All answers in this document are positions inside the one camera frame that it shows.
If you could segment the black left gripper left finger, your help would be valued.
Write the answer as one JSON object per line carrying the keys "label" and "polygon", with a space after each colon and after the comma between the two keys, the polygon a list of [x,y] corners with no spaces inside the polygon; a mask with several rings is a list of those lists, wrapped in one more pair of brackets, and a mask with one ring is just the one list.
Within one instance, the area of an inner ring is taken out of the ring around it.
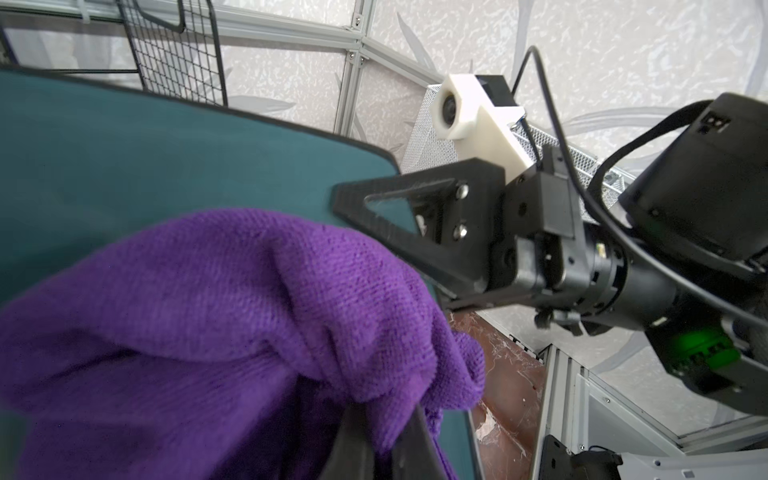
{"label": "black left gripper left finger", "polygon": [[344,412],[332,450],[319,479],[373,480],[375,462],[375,453],[368,435],[365,407],[352,404]]}

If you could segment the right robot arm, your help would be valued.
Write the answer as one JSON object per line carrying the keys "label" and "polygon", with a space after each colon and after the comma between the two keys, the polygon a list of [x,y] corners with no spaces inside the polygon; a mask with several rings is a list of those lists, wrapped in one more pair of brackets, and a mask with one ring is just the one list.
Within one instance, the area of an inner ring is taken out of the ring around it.
{"label": "right robot arm", "polygon": [[692,392],[767,412],[767,108],[685,106],[583,184],[565,143],[512,180],[473,158],[343,183],[333,212],[448,296],[540,328],[643,332]]}

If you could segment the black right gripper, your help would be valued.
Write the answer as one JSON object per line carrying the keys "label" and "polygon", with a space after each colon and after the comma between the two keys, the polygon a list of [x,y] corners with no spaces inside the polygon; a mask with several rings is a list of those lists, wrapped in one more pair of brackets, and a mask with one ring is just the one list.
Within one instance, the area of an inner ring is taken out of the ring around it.
{"label": "black right gripper", "polygon": [[537,328],[596,336],[627,325],[619,310],[627,259],[583,219],[574,182],[559,149],[546,146],[506,187],[502,167],[470,159],[337,184],[331,206],[450,297],[490,283],[502,303],[534,309]]}

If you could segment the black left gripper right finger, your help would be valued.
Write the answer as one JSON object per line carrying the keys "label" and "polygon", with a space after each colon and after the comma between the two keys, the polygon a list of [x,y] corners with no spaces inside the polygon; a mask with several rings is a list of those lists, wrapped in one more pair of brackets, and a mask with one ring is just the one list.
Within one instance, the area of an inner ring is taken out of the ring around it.
{"label": "black left gripper right finger", "polygon": [[436,452],[421,405],[414,408],[391,452],[394,480],[445,480],[445,469]]}

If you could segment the purple microfiber cloth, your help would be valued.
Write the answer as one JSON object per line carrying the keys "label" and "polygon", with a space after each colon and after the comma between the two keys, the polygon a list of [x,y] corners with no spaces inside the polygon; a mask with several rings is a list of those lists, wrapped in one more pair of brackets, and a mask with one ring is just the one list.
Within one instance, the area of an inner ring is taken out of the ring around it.
{"label": "purple microfiber cloth", "polygon": [[1,312],[20,479],[314,479],[346,408],[380,466],[416,408],[437,438],[484,354],[359,232],[256,209],[153,227]]}

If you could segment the teal square plate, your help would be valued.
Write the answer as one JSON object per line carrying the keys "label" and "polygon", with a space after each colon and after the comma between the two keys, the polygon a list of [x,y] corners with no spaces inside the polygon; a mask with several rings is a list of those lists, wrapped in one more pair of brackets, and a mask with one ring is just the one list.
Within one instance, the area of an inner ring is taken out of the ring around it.
{"label": "teal square plate", "polygon": [[153,227],[256,209],[347,228],[346,182],[385,151],[269,117],[44,72],[1,72],[1,312],[38,283]]}

